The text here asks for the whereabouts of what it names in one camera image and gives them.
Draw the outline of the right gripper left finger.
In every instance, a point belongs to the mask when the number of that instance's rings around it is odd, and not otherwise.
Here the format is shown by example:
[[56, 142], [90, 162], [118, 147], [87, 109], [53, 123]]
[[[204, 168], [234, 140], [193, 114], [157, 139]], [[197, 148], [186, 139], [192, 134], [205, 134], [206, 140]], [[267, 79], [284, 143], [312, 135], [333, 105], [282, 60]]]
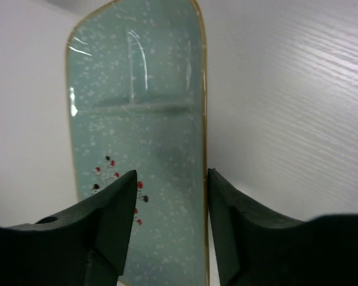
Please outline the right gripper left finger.
[[6, 285], [116, 285], [136, 195], [137, 172], [131, 170], [68, 209], [10, 227]]

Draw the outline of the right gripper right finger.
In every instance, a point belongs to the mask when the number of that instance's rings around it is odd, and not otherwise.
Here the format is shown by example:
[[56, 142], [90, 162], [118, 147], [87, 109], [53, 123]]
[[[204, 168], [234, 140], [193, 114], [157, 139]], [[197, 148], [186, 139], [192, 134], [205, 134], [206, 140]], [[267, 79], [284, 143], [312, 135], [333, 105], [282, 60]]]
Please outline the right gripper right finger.
[[238, 191], [208, 170], [208, 207], [221, 285], [307, 285], [303, 222]]

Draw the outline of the light blue rectangular plate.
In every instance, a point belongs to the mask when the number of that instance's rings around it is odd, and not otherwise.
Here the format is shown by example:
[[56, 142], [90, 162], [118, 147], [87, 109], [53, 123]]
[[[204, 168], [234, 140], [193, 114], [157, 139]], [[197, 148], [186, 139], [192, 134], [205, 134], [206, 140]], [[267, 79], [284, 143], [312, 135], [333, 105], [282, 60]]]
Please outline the light blue rectangular plate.
[[137, 172], [123, 285], [208, 285], [206, 36], [196, 1], [112, 1], [66, 48], [77, 196]]

